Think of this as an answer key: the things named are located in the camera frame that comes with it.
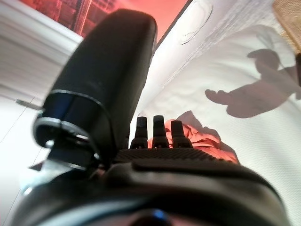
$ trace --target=orange cloth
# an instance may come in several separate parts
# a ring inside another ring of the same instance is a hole
[[[166,136],[170,147],[173,147],[173,141],[171,136],[172,121],[174,121],[174,119],[168,120],[165,123]],[[203,152],[206,152],[207,154],[215,158],[238,163],[238,160],[234,153],[223,151],[220,149],[221,141],[215,136],[210,134],[205,134],[205,133],[202,134],[192,126],[185,125],[185,124],[183,124],[183,130],[184,130],[185,137],[187,137],[191,141],[193,148],[202,150]],[[152,138],[148,141],[148,148],[151,148],[151,146],[152,146]]]

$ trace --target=textured black surface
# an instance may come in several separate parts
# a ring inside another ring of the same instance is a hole
[[[134,159],[165,159],[165,160],[210,160],[217,161],[211,155],[192,148],[156,148],[120,150],[115,161],[130,162]]]

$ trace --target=orange fabric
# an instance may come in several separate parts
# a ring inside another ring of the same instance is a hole
[[[171,137],[171,122],[174,119],[168,120],[165,123],[166,136],[169,142],[169,146],[173,147],[173,141]],[[193,148],[202,150],[207,154],[218,158],[238,163],[235,154],[221,150],[221,141],[213,135],[200,133],[190,125],[183,124],[183,130],[185,136],[191,141]],[[152,146],[152,138],[148,141],[148,148]]]

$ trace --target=black plastic tab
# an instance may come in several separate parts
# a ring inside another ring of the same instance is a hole
[[[192,143],[184,135],[183,125],[181,121],[175,120],[171,122],[171,135],[173,138],[173,147],[190,147]]]
[[[152,148],[168,148],[169,143],[166,137],[164,117],[162,115],[154,116],[154,137]]]
[[[132,140],[131,149],[147,148],[147,118],[138,117],[135,138]]]

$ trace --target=blue light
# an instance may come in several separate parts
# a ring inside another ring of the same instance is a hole
[[[155,210],[154,211],[154,216],[159,218],[159,219],[166,219],[165,213],[161,210]]]

